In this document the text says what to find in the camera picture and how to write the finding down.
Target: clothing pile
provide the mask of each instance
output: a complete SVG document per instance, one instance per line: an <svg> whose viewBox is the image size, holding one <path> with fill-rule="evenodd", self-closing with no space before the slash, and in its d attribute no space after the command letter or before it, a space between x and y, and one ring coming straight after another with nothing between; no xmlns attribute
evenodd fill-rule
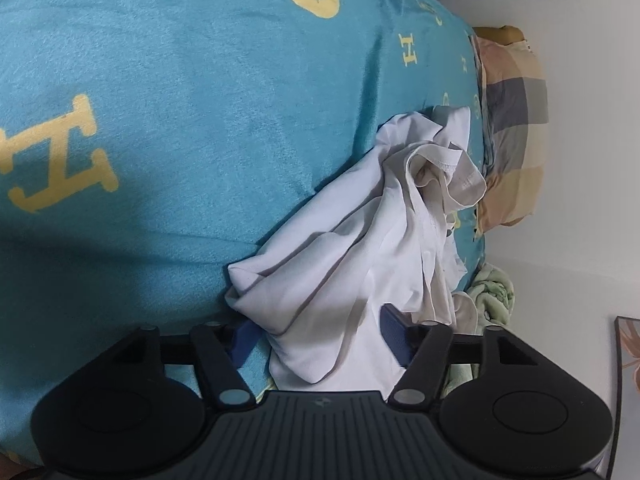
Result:
<svg viewBox="0 0 640 480"><path fill-rule="evenodd" d="M460 267L447 243L454 213L486 189L469 126L468 107L393 117L360 162L229 266L227 301L268 334L277 387L388 396L404 369L380 335L384 303L475 333L473 300L451 293Z"/></svg>

